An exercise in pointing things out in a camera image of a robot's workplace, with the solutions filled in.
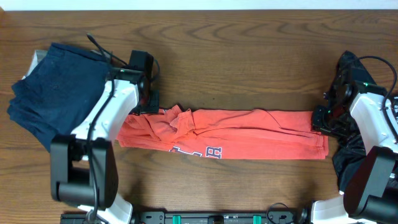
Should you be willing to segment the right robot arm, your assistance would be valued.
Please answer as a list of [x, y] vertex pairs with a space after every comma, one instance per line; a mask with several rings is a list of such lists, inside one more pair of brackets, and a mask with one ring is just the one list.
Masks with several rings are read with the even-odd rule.
[[387, 90], [363, 67], [339, 68], [318, 106], [312, 128], [347, 145], [363, 142], [364, 161], [339, 197], [316, 201], [311, 223], [397, 223], [397, 190], [387, 183], [397, 169], [397, 124]]

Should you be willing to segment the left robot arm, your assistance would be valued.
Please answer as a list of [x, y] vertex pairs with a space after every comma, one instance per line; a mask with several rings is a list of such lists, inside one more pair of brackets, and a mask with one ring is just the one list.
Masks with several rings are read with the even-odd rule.
[[72, 223], [134, 223], [133, 206], [118, 194], [113, 144], [129, 115], [156, 113], [159, 92], [152, 90], [155, 58], [133, 50], [129, 63], [112, 67], [111, 79], [89, 115], [69, 135], [50, 145], [52, 198], [86, 212]]

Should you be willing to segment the red orange t-shirt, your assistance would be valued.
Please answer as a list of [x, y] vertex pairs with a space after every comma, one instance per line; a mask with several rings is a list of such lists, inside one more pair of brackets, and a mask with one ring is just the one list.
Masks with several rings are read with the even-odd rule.
[[324, 159], [328, 138], [312, 131], [310, 111], [186, 110], [129, 115], [122, 147], [212, 159]]

